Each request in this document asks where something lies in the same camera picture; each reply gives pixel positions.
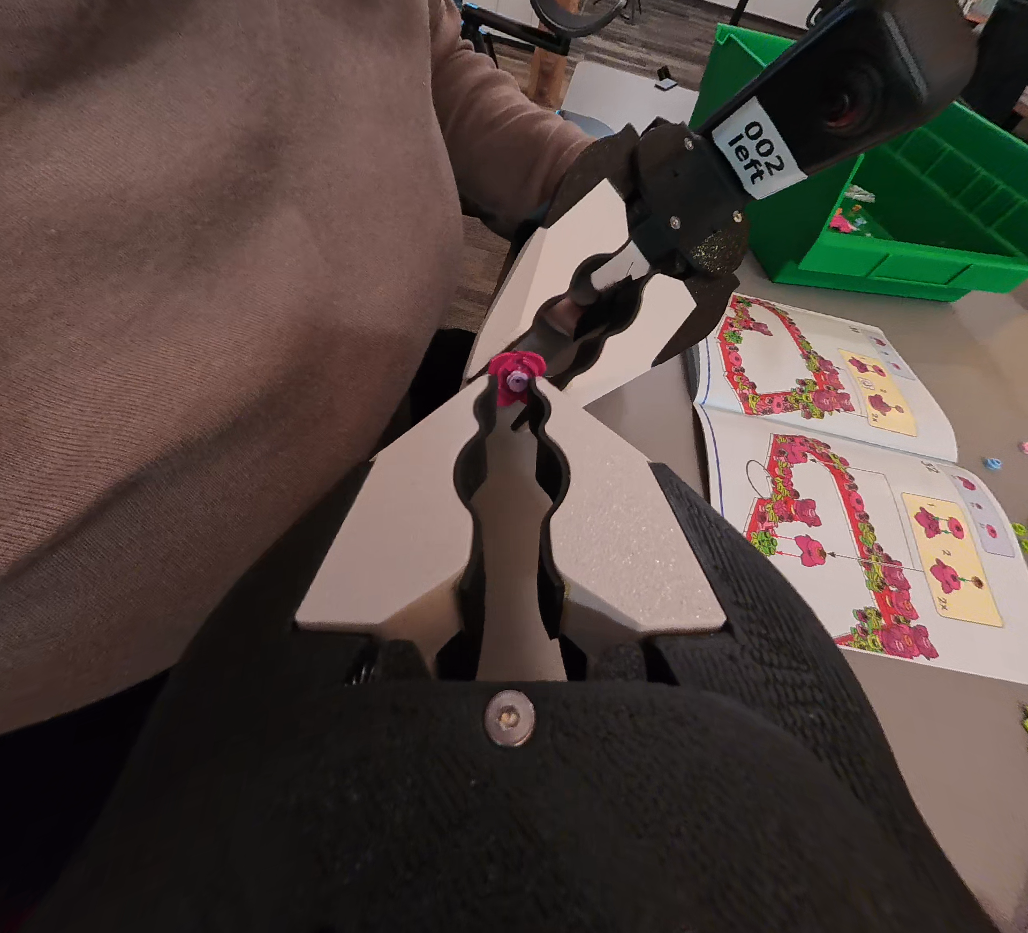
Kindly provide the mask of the person's left forearm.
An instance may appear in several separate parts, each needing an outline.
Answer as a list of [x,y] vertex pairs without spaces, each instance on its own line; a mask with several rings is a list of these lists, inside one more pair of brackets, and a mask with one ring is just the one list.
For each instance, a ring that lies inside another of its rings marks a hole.
[[430,23],[430,87],[458,195],[490,230],[511,238],[544,213],[593,138],[534,104],[516,80],[460,35],[452,0]]

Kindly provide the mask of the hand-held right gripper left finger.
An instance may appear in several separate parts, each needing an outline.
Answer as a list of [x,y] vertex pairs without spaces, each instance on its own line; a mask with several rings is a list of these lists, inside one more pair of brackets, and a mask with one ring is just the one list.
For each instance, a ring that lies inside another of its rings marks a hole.
[[494,379],[482,375],[377,453],[295,621],[409,641],[439,678],[473,680],[485,619],[481,520]]

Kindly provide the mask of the green plastic bin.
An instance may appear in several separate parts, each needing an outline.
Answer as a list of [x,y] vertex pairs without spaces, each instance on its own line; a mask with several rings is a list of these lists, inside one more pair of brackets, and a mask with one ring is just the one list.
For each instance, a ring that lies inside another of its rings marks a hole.
[[[883,237],[828,222],[850,183],[876,194]],[[776,283],[955,302],[1027,278],[1027,148],[951,105],[850,163],[747,210],[752,255]]]

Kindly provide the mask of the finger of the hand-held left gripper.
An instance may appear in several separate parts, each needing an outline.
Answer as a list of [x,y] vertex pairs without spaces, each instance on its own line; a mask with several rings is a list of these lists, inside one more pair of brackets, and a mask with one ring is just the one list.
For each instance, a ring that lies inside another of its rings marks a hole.
[[652,277],[631,320],[616,332],[609,328],[584,338],[570,368],[555,375],[552,384],[583,408],[649,371],[692,313],[693,296],[684,282]]
[[476,336],[466,365],[466,382],[482,375],[495,354],[516,350],[547,302],[565,297],[589,258],[600,266],[629,240],[625,206],[603,179],[559,220],[539,228],[502,283]]

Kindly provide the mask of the open lego instruction booklet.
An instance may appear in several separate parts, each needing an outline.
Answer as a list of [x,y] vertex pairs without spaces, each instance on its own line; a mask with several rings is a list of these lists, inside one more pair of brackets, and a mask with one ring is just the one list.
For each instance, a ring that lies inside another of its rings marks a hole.
[[736,292],[696,380],[713,507],[838,646],[1026,685],[1026,554],[880,328]]

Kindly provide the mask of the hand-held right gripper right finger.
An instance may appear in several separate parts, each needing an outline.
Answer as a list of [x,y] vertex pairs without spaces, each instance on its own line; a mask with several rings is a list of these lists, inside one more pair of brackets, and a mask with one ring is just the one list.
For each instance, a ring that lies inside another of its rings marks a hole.
[[552,385],[533,387],[534,478],[550,500],[536,595],[570,681],[611,648],[727,621],[656,466]]

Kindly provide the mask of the magenta lego rose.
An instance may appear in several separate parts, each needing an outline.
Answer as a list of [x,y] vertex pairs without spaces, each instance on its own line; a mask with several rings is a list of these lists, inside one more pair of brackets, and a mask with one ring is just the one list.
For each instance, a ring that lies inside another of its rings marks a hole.
[[[506,385],[507,375],[514,371],[522,371],[531,376],[526,390],[519,397],[511,396]],[[495,405],[499,408],[509,408],[517,403],[527,404],[533,381],[547,373],[547,361],[533,351],[504,352],[495,354],[489,361],[487,372],[495,380]]]

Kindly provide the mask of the pile of loose lego pieces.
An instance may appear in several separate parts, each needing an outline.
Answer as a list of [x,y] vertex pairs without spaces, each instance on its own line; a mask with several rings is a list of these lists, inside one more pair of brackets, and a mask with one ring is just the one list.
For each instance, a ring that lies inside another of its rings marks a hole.
[[871,213],[871,206],[876,204],[877,197],[873,192],[856,183],[850,183],[828,222],[828,230],[843,235],[859,235],[862,237],[883,237],[882,228]]

